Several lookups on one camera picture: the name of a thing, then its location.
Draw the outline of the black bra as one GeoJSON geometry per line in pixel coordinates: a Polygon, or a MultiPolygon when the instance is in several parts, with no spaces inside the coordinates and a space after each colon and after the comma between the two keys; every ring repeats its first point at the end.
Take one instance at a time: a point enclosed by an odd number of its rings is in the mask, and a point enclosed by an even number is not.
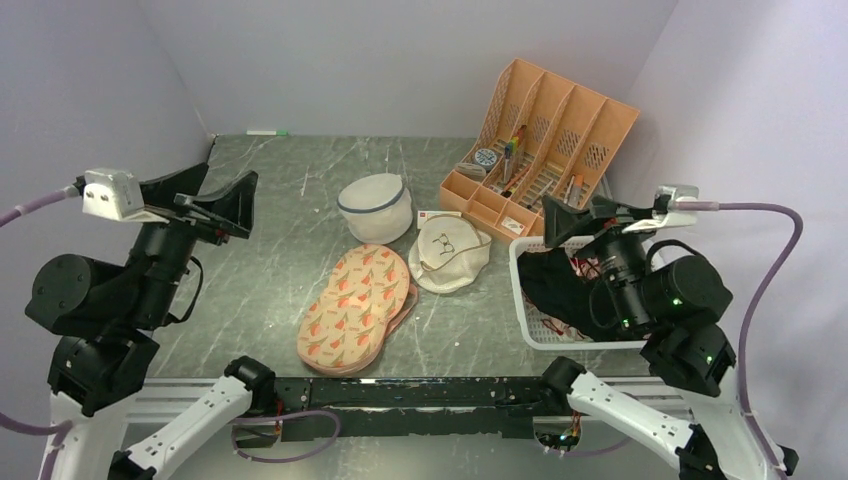
{"type": "Polygon", "coordinates": [[[581,278],[562,249],[517,257],[523,294],[539,311],[595,342],[625,341],[608,288],[581,278]]]}

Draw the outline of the tulip print mesh laundry bag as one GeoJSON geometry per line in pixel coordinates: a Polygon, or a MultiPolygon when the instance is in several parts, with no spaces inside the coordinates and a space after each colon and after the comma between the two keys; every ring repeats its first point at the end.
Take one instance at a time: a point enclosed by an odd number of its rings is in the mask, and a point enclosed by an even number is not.
{"type": "Polygon", "coordinates": [[[398,253],[376,244],[353,248],[335,264],[326,288],[307,309],[297,354],[324,375],[360,372],[377,359],[418,299],[398,253]]]}

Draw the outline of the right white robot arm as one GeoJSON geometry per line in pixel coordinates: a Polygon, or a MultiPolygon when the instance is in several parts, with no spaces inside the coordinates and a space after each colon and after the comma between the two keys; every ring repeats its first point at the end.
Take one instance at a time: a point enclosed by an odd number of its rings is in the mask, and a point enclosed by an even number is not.
{"type": "Polygon", "coordinates": [[[586,236],[578,251],[595,258],[616,312],[615,326],[644,339],[650,372],[686,402],[691,417],[666,415],[618,391],[579,363],[559,357],[541,377],[550,413],[569,408],[603,421],[674,467],[682,479],[786,479],[799,456],[759,424],[747,388],[746,345],[732,344],[720,319],[733,296],[706,257],[688,250],[653,269],[660,249],[643,241],[661,229],[690,226],[701,212],[740,203],[701,201],[692,187],[663,186],[649,208],[596,197],[584,209],[543,199],[544,242],[559,247],[586,236]]]}

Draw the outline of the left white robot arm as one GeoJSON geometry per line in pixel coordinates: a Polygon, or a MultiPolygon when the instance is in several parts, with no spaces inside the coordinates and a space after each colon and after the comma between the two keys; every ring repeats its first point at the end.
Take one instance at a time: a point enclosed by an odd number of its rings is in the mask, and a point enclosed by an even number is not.
{"type": "Polygon", "coordinates": [[[153,332],[178,322],[176,291],[200,242],[246,239],[254,223],[258,176],[247,171],[203,193],[206,164],[140,181],[91,169],[60,192],[86,214],[136,223],[121,265],[63,254],[38,272],[26,316],[59,339],[48,372],[51,391],[44,479],[166,479],[218,430],[279,405],[274,372],[233,360],[199,400],[158,432],[124,447],[123,423],[158,352],[153,332]]]}

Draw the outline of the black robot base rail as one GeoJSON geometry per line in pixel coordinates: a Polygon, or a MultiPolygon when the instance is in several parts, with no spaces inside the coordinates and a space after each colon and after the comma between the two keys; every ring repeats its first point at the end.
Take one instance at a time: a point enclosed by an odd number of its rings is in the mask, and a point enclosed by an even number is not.
{"type": "Polygon", "coordinates": [[[290,415],[282,441],[328,437],[498,434],[532,439],[546,420],[570,423],[563,396],[537,376],[278,377],[248,417],[290,415]]]}

